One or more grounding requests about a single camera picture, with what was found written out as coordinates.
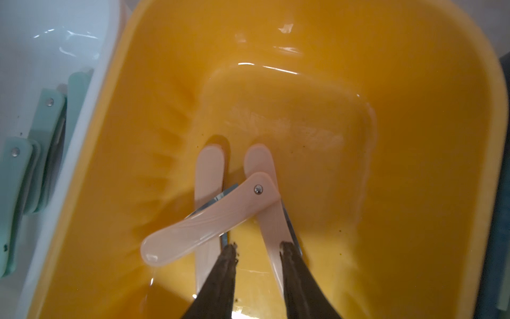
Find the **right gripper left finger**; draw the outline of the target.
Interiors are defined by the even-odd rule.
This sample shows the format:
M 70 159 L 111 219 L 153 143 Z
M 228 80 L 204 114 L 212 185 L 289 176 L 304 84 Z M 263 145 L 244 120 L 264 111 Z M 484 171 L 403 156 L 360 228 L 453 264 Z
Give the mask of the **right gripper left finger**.
M 237 256 L 236 244 L 228 244 L 221 251 L 197 298 L 182 319 L 232 318 Z

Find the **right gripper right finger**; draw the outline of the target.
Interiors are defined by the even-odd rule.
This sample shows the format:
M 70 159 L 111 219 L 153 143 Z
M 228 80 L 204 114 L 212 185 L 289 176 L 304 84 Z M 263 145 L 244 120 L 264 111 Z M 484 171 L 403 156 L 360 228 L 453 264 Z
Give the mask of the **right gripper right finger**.
M 284 300 L 288 318 L 340 318 L 291 242 L 280 243 Z

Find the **pink knife top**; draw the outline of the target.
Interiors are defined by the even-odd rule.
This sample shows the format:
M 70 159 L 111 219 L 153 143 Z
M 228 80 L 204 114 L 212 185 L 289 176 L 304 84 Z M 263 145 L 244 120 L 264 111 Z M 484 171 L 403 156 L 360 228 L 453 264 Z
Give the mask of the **pink knife top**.
M 197 158 L 195 167 L 195 209 L 208 203 L 223 191 L 225 155 L 217 144 L 204 147 Z M 220 238 L 213 238 L 195 250 L 195 287 L 197 293 L 221 252 Z

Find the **mint knife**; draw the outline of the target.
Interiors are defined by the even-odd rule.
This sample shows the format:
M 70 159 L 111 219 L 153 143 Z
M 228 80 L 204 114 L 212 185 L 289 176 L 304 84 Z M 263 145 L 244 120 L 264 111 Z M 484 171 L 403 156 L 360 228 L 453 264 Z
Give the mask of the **mint knife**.
M 34 147 L 24 138 L 9 137 L 1 152 L 1 277 L 16 269 L 19 226 L 26 188 L 33 168 Z
M 55 89 L 42 89 L 27 139 L 38 150 L 33 170 L 25 215 L 38 213 L 49 201 L 53 157 L 65 123 L 66 97 Z
M 65 133 L 62 160 L 65 161 L 78 117 L 81 113 L 94 70 L 80 71 L 70 75 L 66 94 Z

